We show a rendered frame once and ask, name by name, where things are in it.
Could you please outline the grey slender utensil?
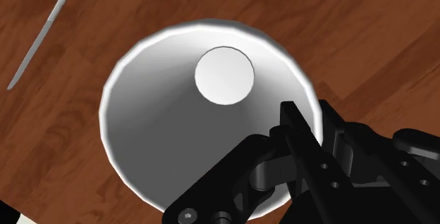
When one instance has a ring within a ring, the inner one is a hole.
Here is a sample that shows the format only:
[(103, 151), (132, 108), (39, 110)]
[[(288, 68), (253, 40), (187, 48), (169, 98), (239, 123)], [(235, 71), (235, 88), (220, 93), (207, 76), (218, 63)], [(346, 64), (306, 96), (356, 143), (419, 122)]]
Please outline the grey slender utensil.
[(54, 21), (56, 20), (56, 17), (58, 16), (60, 10), (62, 9), (63, 5), (65, 4), (67, 0), (57, 0), (55, 3), (53, 9), (51, 10), (49, 17), (47, 18), (45, 24), (42, 26), (42, 29), (39, 31), (39, 34), (33, 41), (31, 47), (28, 49), (25, 57), (23, 58), (21, 64), (19, 65), (15, 75), (13, 76), (12, 80), (8, 84), (7, 90), (12, 90), (14, 86), (17, 84), (23, 73), (25, 72), (25, 69), (27, 68), (28, 64), (32, 60), (32, 57), (35, 55), (36, 51), (39, 49), (42, 41), (46, 37), (47, 33), (49, 32), (51, 26), (53, 25)]

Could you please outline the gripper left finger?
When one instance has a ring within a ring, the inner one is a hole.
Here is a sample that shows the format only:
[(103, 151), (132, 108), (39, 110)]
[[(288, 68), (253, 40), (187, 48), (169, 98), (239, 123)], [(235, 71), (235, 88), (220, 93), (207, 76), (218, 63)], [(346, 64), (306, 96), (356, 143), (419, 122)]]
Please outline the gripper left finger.
[(268, 136), (246, 137), (165, 210), (162, 224), (246, 224), (282, 184), (292, 203), (279, 224), (355, 224), (356, 188), (292, 101), (281, 103)]

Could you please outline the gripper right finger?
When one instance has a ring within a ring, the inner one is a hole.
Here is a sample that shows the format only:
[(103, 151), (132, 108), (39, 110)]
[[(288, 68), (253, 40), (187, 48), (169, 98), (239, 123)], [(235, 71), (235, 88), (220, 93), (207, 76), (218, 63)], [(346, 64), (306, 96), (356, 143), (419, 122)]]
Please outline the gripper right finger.
[(440, 224), (440, 137), (403, 128), (391, 138), (365, 124), (346, 122), (320, 99), (324, 140), (354, 185), (382, 177), (420, 224)]

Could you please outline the white cup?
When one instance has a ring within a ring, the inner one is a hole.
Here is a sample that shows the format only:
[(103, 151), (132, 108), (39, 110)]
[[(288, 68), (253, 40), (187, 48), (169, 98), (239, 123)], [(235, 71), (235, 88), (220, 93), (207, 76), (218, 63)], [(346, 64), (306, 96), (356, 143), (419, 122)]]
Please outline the white cup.
[(194, 20), (141, 39), (117, 62), (100, 136), (124, 184), (164, 211), (245, 137), (278, 125), (283, 101), (321, 142), (313, 84), (280, 44), (237, 21)]

